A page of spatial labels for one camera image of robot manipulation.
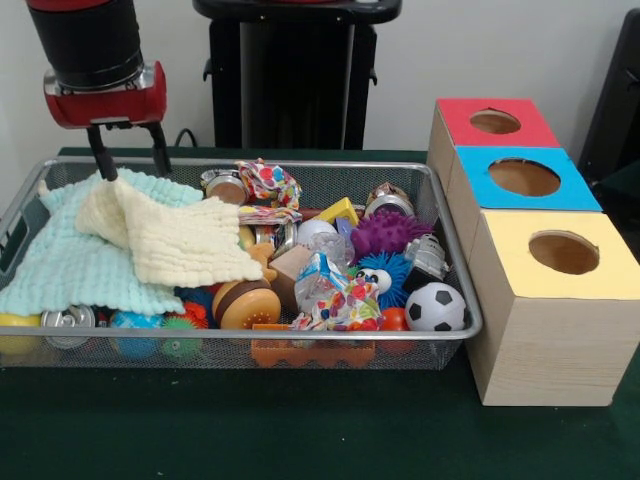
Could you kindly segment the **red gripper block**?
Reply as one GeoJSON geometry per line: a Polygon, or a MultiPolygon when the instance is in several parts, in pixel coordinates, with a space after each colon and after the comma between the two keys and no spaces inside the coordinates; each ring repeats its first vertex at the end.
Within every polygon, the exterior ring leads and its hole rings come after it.
{"type": "Polygon", "coordinates": [[[142,90],[106,93],[76,92],[70,95],[46,93],[45,100],[52,117],[61,127],[87,128],[90,148],[104,180],[115,181],[118,177],[115,162],[103,143],[98,126],[108,123],[147,123],[146,130],[153,142],[152,158],[156,171],[161,177],[171,173],[166,139],[159,123],[167,109],[167,92],[164,85],[142,90]]]}

